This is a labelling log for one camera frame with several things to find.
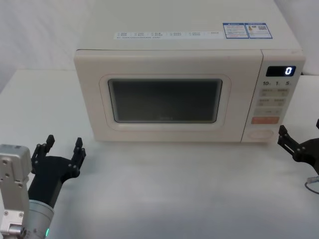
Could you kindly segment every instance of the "white table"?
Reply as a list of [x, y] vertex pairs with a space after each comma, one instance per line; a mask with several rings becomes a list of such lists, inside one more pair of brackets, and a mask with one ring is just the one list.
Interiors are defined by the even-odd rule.
[[[318, 89], [301, 77], [285, 118], [299, 142], [319, 137]], [[0, 142], [33, 152], [49, 134], [49, 155], [70, 158], [78, 136], [87, 151], [50, 239], [319, 237], [319, 196], [304, 187], [317, 174], [275, 143], [95, 142], [75, 72], [17, 71], [0, 94]]]

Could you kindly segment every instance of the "cream microwave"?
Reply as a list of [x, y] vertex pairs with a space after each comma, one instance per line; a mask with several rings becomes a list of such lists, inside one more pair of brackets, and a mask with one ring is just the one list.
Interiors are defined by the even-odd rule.
[[272, 141], [304, 62], [272, 0], [99, 0], [75, 55], [105, 141]]

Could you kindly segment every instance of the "glass window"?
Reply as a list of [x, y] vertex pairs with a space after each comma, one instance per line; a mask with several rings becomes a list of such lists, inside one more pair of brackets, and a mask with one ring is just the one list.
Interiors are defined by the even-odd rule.
[[110, 79], [119, 123], [214, 123], [220, 79]]

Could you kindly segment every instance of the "microwave top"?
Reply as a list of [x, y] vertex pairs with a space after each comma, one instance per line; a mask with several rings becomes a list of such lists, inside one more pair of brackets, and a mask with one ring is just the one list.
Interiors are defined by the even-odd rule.
[[80, 50], [300, 50], [273, 0], [97, 0]]

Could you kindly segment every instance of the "white wall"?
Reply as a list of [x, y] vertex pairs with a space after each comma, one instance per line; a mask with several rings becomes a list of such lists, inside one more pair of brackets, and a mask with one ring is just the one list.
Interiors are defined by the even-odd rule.
[[0, 0], [0, 91], [17, 68], [74, 69], [95, 0]]
[[[17, 68], [74, 69], [73, 54], [95, 0], [0, 0], [0, 91]], [[276, 0], [319, 75], [319, 0]]]

